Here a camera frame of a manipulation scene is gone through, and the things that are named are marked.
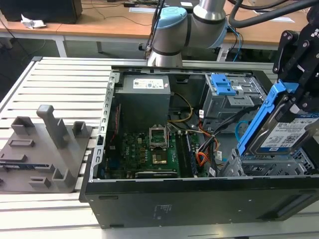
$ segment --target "motherboard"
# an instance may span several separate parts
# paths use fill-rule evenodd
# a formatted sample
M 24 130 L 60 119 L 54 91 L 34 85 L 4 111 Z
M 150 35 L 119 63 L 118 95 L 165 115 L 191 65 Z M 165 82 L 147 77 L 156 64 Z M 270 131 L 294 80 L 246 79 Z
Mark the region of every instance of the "motherboard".
M 120 155 L 107 157 L 106 179 L 180 178 L 198 174 L 195 153 L 199 147 L 196 133 L 157 130 L 124 133 Z

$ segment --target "metal slotted surface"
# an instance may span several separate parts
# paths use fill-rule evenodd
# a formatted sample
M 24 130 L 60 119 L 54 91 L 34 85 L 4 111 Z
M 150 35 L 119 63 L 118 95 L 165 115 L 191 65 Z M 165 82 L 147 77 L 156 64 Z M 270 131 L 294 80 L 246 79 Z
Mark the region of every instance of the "metal slotted surface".
M 319 203 L 313 204 L 285 222 L 163 227 L 100 229 L 87 203 L 78 201 L 87 155 L 95 146 L 111 65 L 145 66 L 144 60 L 43 58 L 31 62 L 0 104 L 0 149 L 11 136 L 10 125 L 16 116 L 36 115 L 40 104 L 52 104 L 54 115 L 66 124 L 83 120 L 93 127 L 83 158 L 75 192 L 69 194 L 0 194 L 0 238 L 318 238 Z M 274 80 L 272 65 L 267 63 L 217 63 L 185 61 L 184 67 L 256 69 Z

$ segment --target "desk leg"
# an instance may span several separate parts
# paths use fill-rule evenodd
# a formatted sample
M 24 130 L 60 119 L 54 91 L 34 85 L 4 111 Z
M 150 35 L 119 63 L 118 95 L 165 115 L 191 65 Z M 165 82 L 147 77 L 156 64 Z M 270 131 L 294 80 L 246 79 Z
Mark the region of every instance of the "desk leg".
M 12 44 L 10 42 L 10 38 L 1 38 L 0 42 L 5 45 L 7 49 L 12 49 Z
M 102 49 L 102 43 L 100 41 L 96 42 L 96 46 L 98 48 L 98 52 L 99 53 L 103 53 L 103 49 Z
M 66 41 L 60 38 L 60 39 L 56 39 L 55 43 L 56 43 L 56 47 L 58 48 L 60 57 L 67 57 Z
M 217 61 L 226 61 L 228 51 L 230 49 L 229 44 L 222 44 L 217 56 Z

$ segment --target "green motherboard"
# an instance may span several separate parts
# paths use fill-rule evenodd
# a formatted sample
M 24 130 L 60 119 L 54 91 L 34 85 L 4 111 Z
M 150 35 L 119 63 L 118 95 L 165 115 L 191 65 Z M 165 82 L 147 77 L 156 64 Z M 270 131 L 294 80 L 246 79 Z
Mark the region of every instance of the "green motherboard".
M 153 143 L 165 141 L 166 135 L 163 131 L 152 134 Z M 181 156 L 180 150 L 177 150 L 176 140 L 180 136 L 177 133 L 169 133 L 166 147 L 150 146 L 150 135 L 144 133 L 125 133 L 123 135 L 120 157 L 109 157 L 106 164 L 106 178 L 112 179 L 130 179 L 136 178 L 137 172 L 172 172 L 176 177 L 183 177 L 180 171 L 178 156 Z M 188 134 L 189 146 L 193 161 L 196 149 L 199 147 L 198 136 L 195 133 Z

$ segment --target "blue cable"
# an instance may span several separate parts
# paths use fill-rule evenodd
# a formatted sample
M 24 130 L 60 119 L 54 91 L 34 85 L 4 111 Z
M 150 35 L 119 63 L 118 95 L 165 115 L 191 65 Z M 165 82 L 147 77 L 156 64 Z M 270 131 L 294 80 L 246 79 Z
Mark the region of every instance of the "blue cable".
M 234 62 L 234 61 L 236 61 L 236 59 L 237 59 L 237 56 L 238 56 L 238 54 L 239 54 L 239 52 L 240 52 L 240 49 L 241 49 L 242 45 L 241 45 L 240 36 L 239 36 L 239 34 L 237 33 L 237 31 L 235 31 L 235 29 L 232 28 L 231 26 L 229 26 L 229 28 L 234 32 L 234 34 L 235 34 L 235 35 L 238 37 L 238 39 L 239 39 L 239 48 L 238 48 L 237 54 L 236 54 L 236 56 L 235 56 L 235 58 L 234 58 L 234 60 L 233 60 L 233 62 Z
M 249 124 L 249 122 L 247 120 L 242 120 L 242 121 L 239 121 L 235 127 L 235 137 L 237 139 L 237 141 L 239 142 L 240 141 L 240 136 L 239 136 L 239 133 L 238 133 L 238 130 L 239 130 L 239 126 L 242 124 L 242 123 L 246 123 L 246 124 Z

